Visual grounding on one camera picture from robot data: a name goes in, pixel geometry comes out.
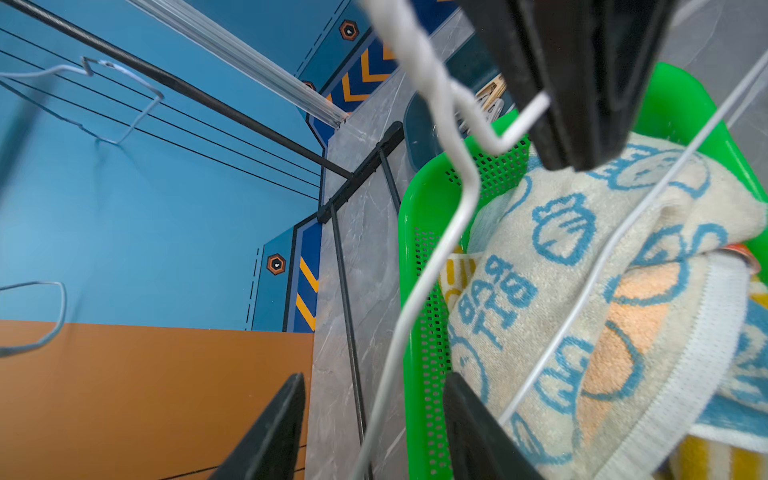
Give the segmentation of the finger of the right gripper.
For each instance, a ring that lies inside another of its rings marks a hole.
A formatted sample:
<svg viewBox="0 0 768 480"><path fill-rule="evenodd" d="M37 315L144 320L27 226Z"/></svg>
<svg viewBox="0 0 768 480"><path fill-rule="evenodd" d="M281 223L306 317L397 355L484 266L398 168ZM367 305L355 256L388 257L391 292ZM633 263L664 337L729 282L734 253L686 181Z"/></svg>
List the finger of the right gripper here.
<svg viewBox="0 0 768 480"><path fill-rule="evenodd" d="M530 15L522 1L467 0L458 3L502 74L520 110L546 91L541 52ZM549 106L529 130L543 166L550 170L568 167L558 138L554 111Z"/></svg>
<svg viewBox="0 0 768 480"><path fill-rule="evenodd" d="M673 1L542 1L543 48L557 168L592 170L624 148L671 17Z"/></svg>

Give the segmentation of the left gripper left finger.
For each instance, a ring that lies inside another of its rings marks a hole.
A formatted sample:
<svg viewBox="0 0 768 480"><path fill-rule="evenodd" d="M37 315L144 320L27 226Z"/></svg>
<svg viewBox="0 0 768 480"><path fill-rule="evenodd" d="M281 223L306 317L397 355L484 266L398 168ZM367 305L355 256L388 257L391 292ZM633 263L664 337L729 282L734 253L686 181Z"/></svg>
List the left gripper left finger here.
<svg viewBox="0 0 768 480"><path fill-rule="evenodd" d="M304 375L293 374L210 479L293 479L305 401Z"/></svg>

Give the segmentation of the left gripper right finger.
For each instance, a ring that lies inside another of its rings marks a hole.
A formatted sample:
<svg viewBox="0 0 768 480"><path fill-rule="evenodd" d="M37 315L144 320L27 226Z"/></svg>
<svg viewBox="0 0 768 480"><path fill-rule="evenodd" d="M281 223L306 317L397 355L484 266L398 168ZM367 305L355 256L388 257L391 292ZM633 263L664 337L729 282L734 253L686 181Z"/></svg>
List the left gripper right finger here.
<svg viewBox="0 0 768 480"><path fill-rule="evenodd" d="M458 373L446 377L443 407L455 479L542 479Z"/></svg>

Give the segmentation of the orange clothespin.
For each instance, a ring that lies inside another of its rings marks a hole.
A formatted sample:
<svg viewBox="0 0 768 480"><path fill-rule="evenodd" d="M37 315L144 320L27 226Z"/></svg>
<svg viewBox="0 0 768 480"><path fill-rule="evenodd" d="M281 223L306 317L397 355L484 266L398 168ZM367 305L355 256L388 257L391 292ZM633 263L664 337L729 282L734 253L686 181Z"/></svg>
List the orange clothespin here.
<svg viewBox="0 0 768 480"><path fill-rule="evenodd" d="M489 117L498 118L503 112L506 82L501 74L496 75L475 94L481 110Z"/></svg>

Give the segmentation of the bunny pattern towel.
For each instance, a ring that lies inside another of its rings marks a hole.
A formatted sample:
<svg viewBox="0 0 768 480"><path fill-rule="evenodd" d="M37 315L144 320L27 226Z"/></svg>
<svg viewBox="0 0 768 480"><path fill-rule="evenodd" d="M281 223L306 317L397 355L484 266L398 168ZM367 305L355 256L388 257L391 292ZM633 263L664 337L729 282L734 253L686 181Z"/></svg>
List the bunny pattern towel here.
<svg viewBox="0 0 768 480"><path fill-rule="evenodd" d="M767 300L743 249L767 206L720 163L686 162L566 325L608 238L682 152L635 134L591 172L531 156L440 275L454 370L547 479L641 479L666 460L680 478L767 475Z"/></svg>

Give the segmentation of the yellow striped towel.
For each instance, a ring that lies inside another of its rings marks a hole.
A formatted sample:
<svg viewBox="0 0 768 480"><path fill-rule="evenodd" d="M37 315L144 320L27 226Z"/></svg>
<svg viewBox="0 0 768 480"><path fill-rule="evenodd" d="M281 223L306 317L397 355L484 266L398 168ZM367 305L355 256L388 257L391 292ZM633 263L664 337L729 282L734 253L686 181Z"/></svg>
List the yellow striped towel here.
<svg viewBox="0 0 768 480"><path fill-rule="evenodd" d="M454 369L499 416L570 305L561 274L458 254L439 285ZM766 292L718 249L611 277L503 430L547 479L767 475Z"/></svg>

